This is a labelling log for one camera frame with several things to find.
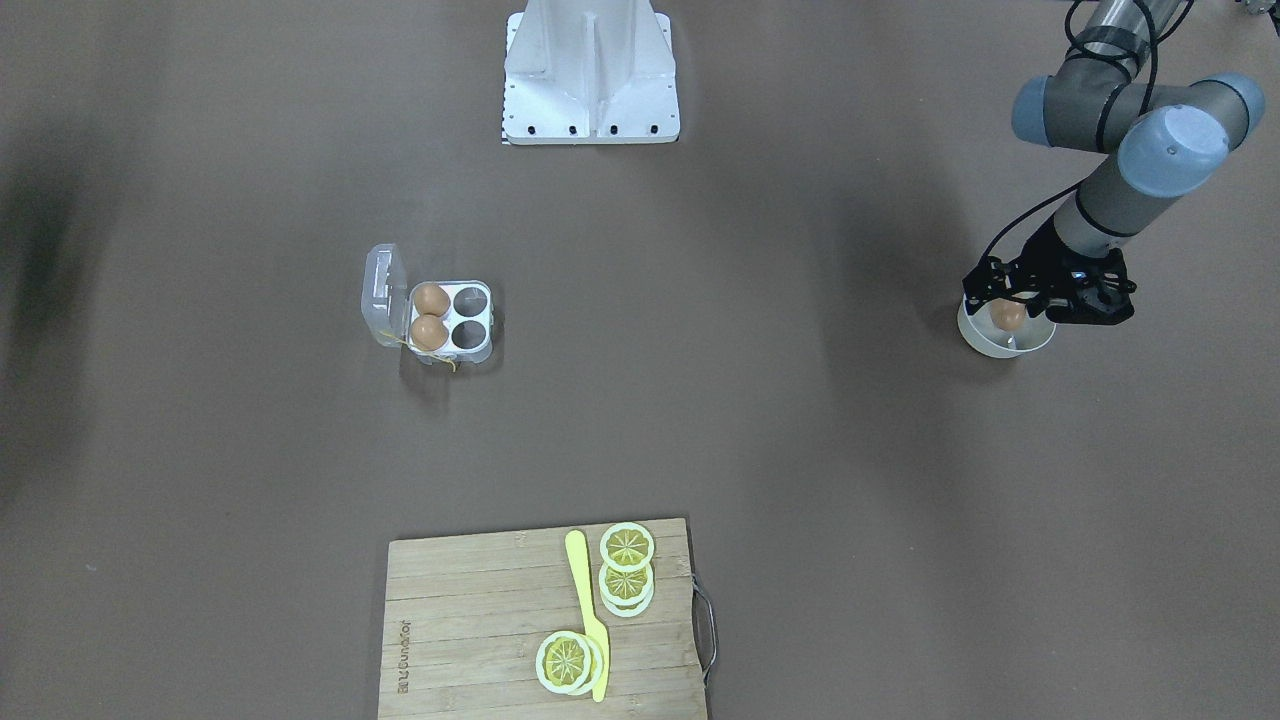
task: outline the egg carton lid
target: egg carton lid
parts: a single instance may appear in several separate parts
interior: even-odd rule
[[[394,242],[375,245],[365,258],[360,311],[378,345],[398,346],[408,329],[408,278]]]

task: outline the wooden cutting board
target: wooden cutting board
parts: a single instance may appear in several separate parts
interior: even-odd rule
[[[556,630],[582,632],[564,534],[548,528],[408,539],[387,552],[378,717],[398,720],[707,719],[694,644],[689,532],[682,518],[641,521],[654,536],[654,597],[636,618],[600,605],[599,542],[609,524],[580,525],[591,553],[595,614],[609,628],[603,702],[538,683],[534,657]]]

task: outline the egg carton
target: egg carton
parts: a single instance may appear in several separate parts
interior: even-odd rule
[[[430,352],[408,338],[408,328],[419,318],[410,299],[424,284],[438,284],[449,296],[449,309],[440,316],[448,340]],[[394,242],[375,245],[365,259],[361,311],[379,345],[408,347],[426,365],[484,363],[493,354],[494,307],[489,286],[480,281],[424,281],[411,290]]]

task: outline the egg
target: egg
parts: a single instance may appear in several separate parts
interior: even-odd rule
[[[408,327],[408,338],[413,342],[413,347],[434,352],[449,340],[449,331],[444,329],[444,323],[435,315],[419,315]]]
[[[413,307],[419,314],[443,318],[449,311],[449,293],[435,283],[424,283],[413,291]]]
[[[1016,332],[1027,322],[1027,306],[1021,302],[997,297],[988,307],[992,324],[1006,333]]]

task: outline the knife handle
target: knife handle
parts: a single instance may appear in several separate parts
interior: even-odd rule
[[[586,624],[588,618],[595,618],[595,603],[591,602],[591,564],[582,530],[570,530],[564,536],[564,553],[568,555],[568,569],[573,573],[573,588],[577,589],[577,605],[582,609],[582,623]]]

